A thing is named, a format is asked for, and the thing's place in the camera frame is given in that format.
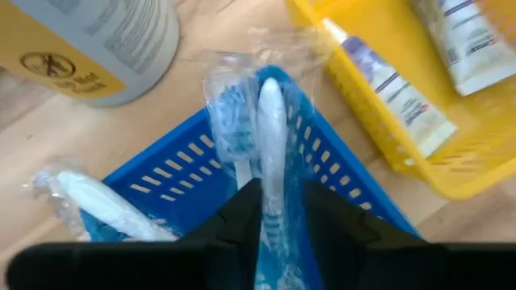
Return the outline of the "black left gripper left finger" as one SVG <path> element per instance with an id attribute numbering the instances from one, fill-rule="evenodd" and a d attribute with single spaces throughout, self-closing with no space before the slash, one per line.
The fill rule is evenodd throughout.
<path id="1" fill-rule="evenodd" d="M 247 182 L 178 244 L 186 255 L 177 290 L 253 290 L 260 239 L 262 187 Z"/>

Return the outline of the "white striped toothbrush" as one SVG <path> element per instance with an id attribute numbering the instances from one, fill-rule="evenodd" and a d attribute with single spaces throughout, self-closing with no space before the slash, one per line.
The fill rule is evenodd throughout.
<path id="1" fill-rule="evenodd" d="M 255 290 L 306 290 L 287 238 L 286 121 L 281 87 L 275 79 L 268 78 L 261 86 L 257 108 L 263 205 Z"/>

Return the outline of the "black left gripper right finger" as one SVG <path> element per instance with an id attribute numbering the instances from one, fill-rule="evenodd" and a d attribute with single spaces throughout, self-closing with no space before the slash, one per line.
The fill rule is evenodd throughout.
<path id="1" fill-rule="evenodd" d="M 309 239 L 325 290 L 428 290 L 424 241 L 318 182 L 303 185 Z"/>

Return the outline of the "yellow plastic basket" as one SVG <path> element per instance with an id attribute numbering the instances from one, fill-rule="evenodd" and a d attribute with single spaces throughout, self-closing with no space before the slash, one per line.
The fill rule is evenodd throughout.
<path id="1" fill-rule="evenodd" d="M 516 175 L 516 76 L 460 96 L 410 0 L 285 0 L 298 27 L 332 19 L 363 39 L 454 122 L 458 131 L 422 157 L 401 123 L 381 104 L 348 54 L 329 44 L 327 71 L 391 168 L 424 180 L 443 197 L 468 199 Z"/>

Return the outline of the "blue bristle toothbrush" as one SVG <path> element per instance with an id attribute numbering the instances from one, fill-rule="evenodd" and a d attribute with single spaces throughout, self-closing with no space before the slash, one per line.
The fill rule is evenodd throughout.
<path id="1" fill-rule="evenodd" d="M 237 188 L 252 179 L 257 158 L 256 101 L 258 84 L 248 54 L 212 52 L 202 81 L 218 158 L 233 164 Z"/>

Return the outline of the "blue plastic basket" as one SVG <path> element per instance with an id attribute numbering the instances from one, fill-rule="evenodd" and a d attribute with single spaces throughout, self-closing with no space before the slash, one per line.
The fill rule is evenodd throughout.
<path id="1" fill-rule="evenodd" d="M 287 238 L 306 290 L 324 290 L 306 229 L 302 183 L 314 180 L 355 207 L 416 235 L 415 229 L 365 166 L 282 69 L 256 73 L 258 93 L 275 79 L 285 101 L 287 131 L 285 216 Z M 260 162 L 251 161 L 252 175 Z M 233 164 L 219 158 L 205 108 L 111 173 L 105 183 L 148 217 L 177 235 L 188 234 L 226 203 L 237 189 Z"/>

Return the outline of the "white wipes canister yellow label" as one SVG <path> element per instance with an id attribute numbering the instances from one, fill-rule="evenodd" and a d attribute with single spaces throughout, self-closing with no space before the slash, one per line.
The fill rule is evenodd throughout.
<path id="1" fill-rule="evenodd" d="M 120 106 L 173 62 L 171 0 L 0 0 L 0 67 L 90 106 Z"/>

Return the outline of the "white toothpaste tube purple print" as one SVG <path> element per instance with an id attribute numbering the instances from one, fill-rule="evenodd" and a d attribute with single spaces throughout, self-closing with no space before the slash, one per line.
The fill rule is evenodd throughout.
<path id="1" fill-rule="evenodd" d="M 361 38 L 349 35 L 330 19 L 322 24 L 406 129 L 422 156 L 431 156 L 456 133 L 457 126 Z"/>

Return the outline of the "teal white toothbrush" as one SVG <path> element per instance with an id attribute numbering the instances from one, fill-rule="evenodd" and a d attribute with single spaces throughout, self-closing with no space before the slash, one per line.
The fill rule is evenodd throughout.
<path id="1" fill-rule="evenodd" d="M 80 241 L 172 242 L 178 236 L 156 224 L 113 189 L 69 159 L 55 159 L 34 172 L 22 189 L 42 201 Z"/>

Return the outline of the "white toothpaste tube black print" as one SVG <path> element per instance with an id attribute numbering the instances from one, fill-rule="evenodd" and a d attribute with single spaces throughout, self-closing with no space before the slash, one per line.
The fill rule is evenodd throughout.
<path id="1" fill-rule="evenodd" d="M 474 0 L 411 0 L 456 90 L 468 96 L 516 75 L 510 48 Z"/>

